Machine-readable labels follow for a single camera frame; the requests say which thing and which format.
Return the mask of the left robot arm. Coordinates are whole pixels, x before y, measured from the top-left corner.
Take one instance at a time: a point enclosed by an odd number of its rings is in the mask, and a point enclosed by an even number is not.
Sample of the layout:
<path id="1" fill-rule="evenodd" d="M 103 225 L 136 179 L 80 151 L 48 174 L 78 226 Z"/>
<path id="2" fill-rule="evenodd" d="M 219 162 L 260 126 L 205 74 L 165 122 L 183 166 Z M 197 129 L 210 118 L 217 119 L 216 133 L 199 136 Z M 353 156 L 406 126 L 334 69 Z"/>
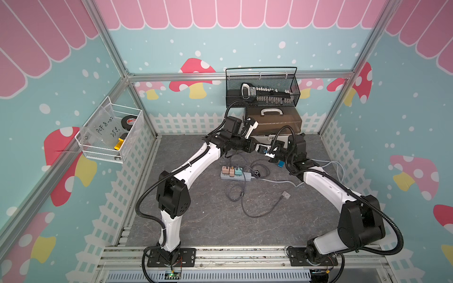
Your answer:
<path id="1" fill-rule="evenodd" d="M 161 261 L 174 265 L 180 257 L 180 226 L 183 214 L 191 204 L 189 190 L 197 177 L 212 163 L 231 149 L 252 152 L 257 141 L 251 132 L 258 122 L 248 116 L 248 104 L 244 100 L 233 101 L 226 109 L 222 123 L 203 137 L 199 151 L 172 172 L 164 171 L 159 180 L 139 197 L 135 205 L 137 216 L 157 222 L 161 227 L 159 242 L 148 247 L 144 256 L 155 249 Z M 160 218 L 143 213 L 140 205 L 156 190 Z"/>

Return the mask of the teal USB charger adapter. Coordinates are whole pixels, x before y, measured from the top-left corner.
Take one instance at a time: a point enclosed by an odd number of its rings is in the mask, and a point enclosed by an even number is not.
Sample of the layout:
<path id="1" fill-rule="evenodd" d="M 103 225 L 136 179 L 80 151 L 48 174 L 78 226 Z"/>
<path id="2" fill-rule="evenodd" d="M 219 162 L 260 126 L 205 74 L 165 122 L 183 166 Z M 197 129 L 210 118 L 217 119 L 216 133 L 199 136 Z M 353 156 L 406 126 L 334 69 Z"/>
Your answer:
<path id="1" fill-rule="evenodd" d="M 236 176 L 238 176 L 239 178 L 242 177 L 243 169 L 241 167 L 235 167 L 235 169 L 236 169 Z"/>

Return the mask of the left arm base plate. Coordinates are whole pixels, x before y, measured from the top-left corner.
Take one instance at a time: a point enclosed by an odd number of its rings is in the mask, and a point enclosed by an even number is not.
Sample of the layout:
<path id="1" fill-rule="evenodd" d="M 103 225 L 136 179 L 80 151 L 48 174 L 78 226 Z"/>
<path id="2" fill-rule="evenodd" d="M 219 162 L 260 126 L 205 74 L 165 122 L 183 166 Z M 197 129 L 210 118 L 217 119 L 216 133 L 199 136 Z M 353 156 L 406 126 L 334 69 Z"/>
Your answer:
<path id="1" fill-rule="evenodd" d="M 195 248 L 177 248 L 172 252 L 160 247 L 151 249 L 147 254 L 145 263 L 149 268 L 157 267 L 194 267 L 197 250 Z"/>

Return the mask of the silver mp3 player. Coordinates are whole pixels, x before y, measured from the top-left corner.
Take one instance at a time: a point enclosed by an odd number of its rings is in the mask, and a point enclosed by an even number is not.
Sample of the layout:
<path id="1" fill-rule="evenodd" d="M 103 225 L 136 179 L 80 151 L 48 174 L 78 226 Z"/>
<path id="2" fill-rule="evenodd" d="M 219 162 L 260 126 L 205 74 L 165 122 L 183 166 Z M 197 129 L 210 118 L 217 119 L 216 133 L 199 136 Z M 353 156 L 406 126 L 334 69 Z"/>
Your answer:
<path id="1" fill-rule="evenodd" d="M 291 195 L 290 195 L 288 192 L 286 192 L 286 191 L 284 191 L 284 192 L 282 193 L 282 196 L 283 196 L 284 198 L 286 198 L 286 199 L 289 199 L 289 198 L 291 197 Z"/>

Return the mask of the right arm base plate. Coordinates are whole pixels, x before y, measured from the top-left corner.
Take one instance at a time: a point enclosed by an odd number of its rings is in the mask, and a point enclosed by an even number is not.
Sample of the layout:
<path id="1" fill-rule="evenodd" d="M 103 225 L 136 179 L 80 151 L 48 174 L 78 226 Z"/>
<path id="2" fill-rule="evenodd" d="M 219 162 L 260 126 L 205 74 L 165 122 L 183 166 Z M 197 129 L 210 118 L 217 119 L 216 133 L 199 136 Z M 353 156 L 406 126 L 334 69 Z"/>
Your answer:
<path id="1" fill-rule="evenodd" d="M 333 254 L 321 255 L 312 246 L 294 247 L 288 246 L 286 254 L 291 266 L 325 266 L 333 268 L 338 266 L 338 261 Z"/>

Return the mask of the brown grey plug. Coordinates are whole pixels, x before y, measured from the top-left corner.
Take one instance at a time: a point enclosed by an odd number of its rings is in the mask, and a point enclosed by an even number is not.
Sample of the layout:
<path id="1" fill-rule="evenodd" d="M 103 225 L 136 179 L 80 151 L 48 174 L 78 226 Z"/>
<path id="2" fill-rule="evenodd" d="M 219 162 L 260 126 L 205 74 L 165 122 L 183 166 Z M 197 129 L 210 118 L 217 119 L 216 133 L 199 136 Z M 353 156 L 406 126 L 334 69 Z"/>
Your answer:
<path id="1" fill-rule="evenodd" d="M 222 169 L 221 169 L 221 173 L 225 176 L 229 176 L 230 175 L 230 167 L 229 166 L 223 166 Z"/>

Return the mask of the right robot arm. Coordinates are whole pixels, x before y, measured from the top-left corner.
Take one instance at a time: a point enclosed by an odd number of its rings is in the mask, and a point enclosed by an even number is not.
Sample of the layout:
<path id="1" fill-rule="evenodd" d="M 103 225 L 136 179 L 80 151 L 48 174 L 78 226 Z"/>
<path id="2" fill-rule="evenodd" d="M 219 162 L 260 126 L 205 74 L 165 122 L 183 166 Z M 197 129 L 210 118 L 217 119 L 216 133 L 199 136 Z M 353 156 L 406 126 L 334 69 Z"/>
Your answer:
<path id="1" fill-rule="evenodd" d="M 290 131 L 287 146 L 283 146 L 277 138 L 285 130 Z M 309 159 L 304 134 L 296 135 L 290 126 L 283 126 L 276 133 L 266 155 L 283 161 L 289 174 L 318 191 L 340 213 L 336 229 L 307 242 L 306 257 L 309 263 L 319 265 L 331 255 L 358 250 L 384 256 L 396 255 L 403 250 L 403 234 L 381 210 L 377 198 L 349 189 L 325 172 L 317 162 Z M 384 251 L 370 248 L 370 244 L 386 236 L 386 224 L 395 232 L 396 246 Z"/>

